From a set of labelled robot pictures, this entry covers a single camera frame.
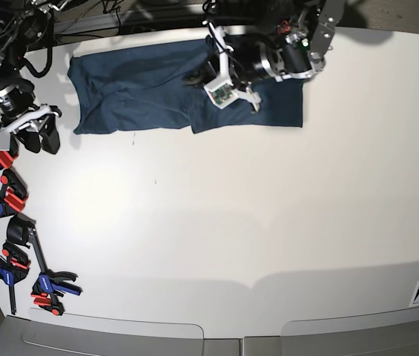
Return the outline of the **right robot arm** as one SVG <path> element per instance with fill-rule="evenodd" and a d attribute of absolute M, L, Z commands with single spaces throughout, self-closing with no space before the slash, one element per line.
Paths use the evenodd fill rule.
<path fill-rule="evenodd" d="M 56 154 L 60 138 L 55 105 L 36 104 L 35 86 L 53 64 L 54 13 L 66 1 L 0 1 L 0 151 L 16 141 L 38 153 Z"/>

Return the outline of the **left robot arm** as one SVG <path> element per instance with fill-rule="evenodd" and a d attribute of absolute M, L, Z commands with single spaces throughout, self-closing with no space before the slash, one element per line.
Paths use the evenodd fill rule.
<path fill-rule="evenodd" d="M 324 70 L 344 1 L 267 1 L 265 5 L 254 30 L 235 36 L 220 24 L 221 1 L 202 5 L 209 54 L 183 82 L 202 88 L 219 109 L 243 100 L 257 113 L 262 98 L 253 84 L 268 79 L 310 80 Z"/>

